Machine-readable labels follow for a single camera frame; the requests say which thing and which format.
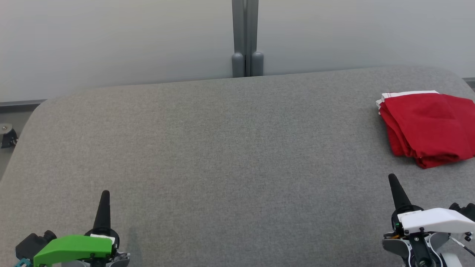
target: folded red cloth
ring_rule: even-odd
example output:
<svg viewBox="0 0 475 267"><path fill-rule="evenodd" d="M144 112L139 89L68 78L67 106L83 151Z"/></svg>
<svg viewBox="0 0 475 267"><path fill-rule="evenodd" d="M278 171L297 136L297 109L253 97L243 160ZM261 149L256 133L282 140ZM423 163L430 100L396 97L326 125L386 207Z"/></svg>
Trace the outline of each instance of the folded red cloth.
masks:
<svg viewBox="0 0 475 267"><path fill-rule="evenodd" d="M475 104L451 95L411 94L380 104L389 143L397 156L426 169L470 159L475 152Z"/></svg>

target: gray felt surface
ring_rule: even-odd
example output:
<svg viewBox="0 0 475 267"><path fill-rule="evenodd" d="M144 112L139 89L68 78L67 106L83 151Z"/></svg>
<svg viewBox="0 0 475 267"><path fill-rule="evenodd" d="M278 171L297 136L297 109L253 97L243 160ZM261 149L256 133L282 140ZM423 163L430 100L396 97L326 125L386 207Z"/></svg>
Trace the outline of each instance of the gray felt surface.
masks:
<svg viewBox="0 0 475 267"><path fill-rule="evenodd" d="M31 232L88 231L108 189L132 267L400 266L381 246L390 172L426 209L475 201L475 160L423 170L391 154L375 100L409 90L475 99L451 72L382 67L47 100L0 181L1 265Z"/></svg>
<svg viewBox="0 0 475 267"><path fill-rule="evenodd" d="M9 123L13 125L13 129L17 133L17 136L21 135L21 131L25 126L25 123L28 121L33 110L21 110L15 111L15 108L12 108L12 112L2 112L0 110L0 123ZM15 147L2 148L0 149L0 181L7 168L8 161L13 153Z"/></svg>

